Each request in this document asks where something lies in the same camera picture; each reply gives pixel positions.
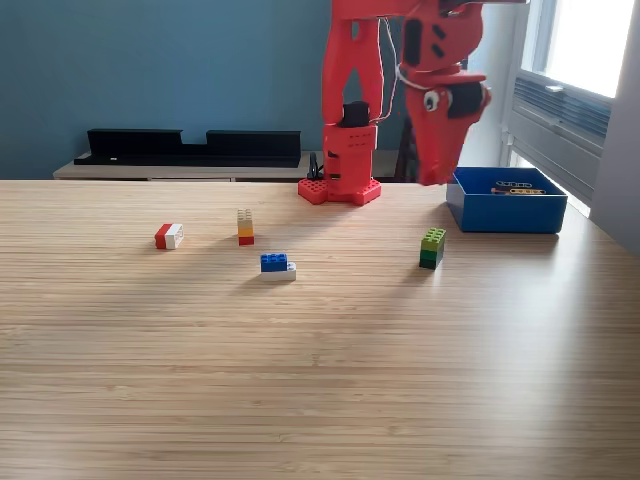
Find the window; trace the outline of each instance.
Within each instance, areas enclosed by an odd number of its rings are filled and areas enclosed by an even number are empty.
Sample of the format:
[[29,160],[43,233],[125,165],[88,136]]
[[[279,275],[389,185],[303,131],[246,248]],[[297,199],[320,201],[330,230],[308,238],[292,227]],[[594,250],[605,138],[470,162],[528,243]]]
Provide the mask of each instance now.
[[634,0],[532,0],[522,68],[615,97]]
[[634,8],[531,0],[519,11],[502,165],[517,152],[590,205]]

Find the blue bin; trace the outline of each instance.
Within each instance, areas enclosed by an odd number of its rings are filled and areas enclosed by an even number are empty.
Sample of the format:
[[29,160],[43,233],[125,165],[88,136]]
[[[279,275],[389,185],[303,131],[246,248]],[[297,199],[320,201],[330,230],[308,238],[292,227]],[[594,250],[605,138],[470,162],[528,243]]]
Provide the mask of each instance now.
[[[546,195],[495,195],[496,182],[530,183]],[[459,167],[447,204],[463,232],[558,233],[567,195],[535,168]]]

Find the red robot arm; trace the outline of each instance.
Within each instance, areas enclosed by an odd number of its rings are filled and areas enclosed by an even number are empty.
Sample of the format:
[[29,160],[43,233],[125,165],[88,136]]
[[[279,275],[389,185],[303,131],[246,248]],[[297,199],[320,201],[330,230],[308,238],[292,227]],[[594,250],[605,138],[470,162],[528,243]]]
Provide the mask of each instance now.
[[[526,3],[527,0],[486,0]],[[404,18],[402,61],[397,79],[407,85],[407,109],[420,158],[420,183],[446,183],[469,127],[491,96],[483,75],[462,72],[482,38],[482,3],[470,0],[333,0],[332,23],[322,77],[323,180],[302,180],[298,192],[312,203],[364,205],[380,196],[372,180],[373,151],[382,120],[384,75],[380,19]],[[353,37],[353,24],[358,33]],[[362,101],[344,105],[343,90],[358,72]]]

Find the cable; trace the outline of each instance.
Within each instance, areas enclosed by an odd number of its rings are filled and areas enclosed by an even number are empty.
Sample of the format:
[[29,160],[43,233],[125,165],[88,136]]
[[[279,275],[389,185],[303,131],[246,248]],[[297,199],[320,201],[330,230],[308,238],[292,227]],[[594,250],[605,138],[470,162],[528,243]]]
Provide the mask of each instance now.
[[[387,27],[387,36],[389,37],[389,45],[391,46],[391,51],[393,52],[393,64],[398,65],[398,53],[396,51],[396,46],[393,43],[393,35],[391,34],[391,24],[388,18],[383,18],[382,21],[385,23]],[[391,112],[393,111],[393,99],[396,96],[396,88],[398,87],[398,69],[395,68],[393,78],[393,88],[391,89],[391,99],[389,100],[389,110],[386,115],[380,115],[378,118],[375,118],[374,122],[382,122],[391,116]]]
[[404,74],[402,73],[402,70],[400,70],[400,64],[396,65],[396,77],[398,77],[400,81],[402,81],[402,83],[404,83],[405,85],[415,88],[417,90],[422,90],[424,92],[433,90],[433,88],[425,87],[424,85],[418,85],[417,83],[413,83],[411,80],[405,77]]

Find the green lego brick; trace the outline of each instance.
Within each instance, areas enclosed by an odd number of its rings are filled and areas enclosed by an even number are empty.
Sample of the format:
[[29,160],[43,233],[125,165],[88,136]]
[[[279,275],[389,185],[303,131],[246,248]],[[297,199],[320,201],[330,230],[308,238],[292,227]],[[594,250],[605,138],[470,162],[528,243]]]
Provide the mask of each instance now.
[[446,233],[447,231],[442,228],[430,228],[422,239],[422,243],[420,245],[421,250],[437,252],[444,248]]
[[436,261],[438,259],[438,252],[432,252],[430,250],[420,250],[420,260]]
[[430,268],[435,270],[440,265],[440,262],[444,258],[444,250],[440,249],[438,252],[430,252],[422,250],[420,252],[420,267]]
[[435,270],[438,268],[439,262],[431,260],[420,260],[420,268],[428,268],[429,270]]

